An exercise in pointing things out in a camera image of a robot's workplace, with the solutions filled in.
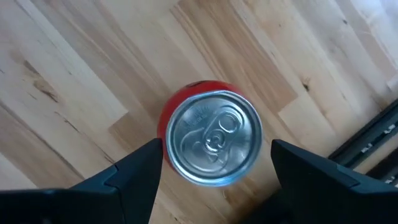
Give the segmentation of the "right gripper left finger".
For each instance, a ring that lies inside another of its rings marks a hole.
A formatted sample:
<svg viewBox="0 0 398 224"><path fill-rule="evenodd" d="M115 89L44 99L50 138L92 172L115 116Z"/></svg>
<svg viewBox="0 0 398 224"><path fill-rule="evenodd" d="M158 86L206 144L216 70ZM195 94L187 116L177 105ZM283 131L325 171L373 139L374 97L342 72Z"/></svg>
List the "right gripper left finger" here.
<svg viewBox="0 0 398 224"><path fill-rule="evenodd" d="M162 170L155 138L68 189L1 191L1 223L148 223Z"/></svg>

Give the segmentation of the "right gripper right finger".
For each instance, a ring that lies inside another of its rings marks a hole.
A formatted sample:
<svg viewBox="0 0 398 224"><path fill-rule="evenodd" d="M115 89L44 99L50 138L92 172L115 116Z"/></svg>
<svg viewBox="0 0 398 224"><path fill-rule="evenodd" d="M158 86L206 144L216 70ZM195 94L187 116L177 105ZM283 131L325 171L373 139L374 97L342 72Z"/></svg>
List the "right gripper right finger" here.
<svg viewBox="0 0 398 224"><path fill-rule="evenodd" d="M397 223L397 188L275 139L281 189L245 223Z"/></svg>

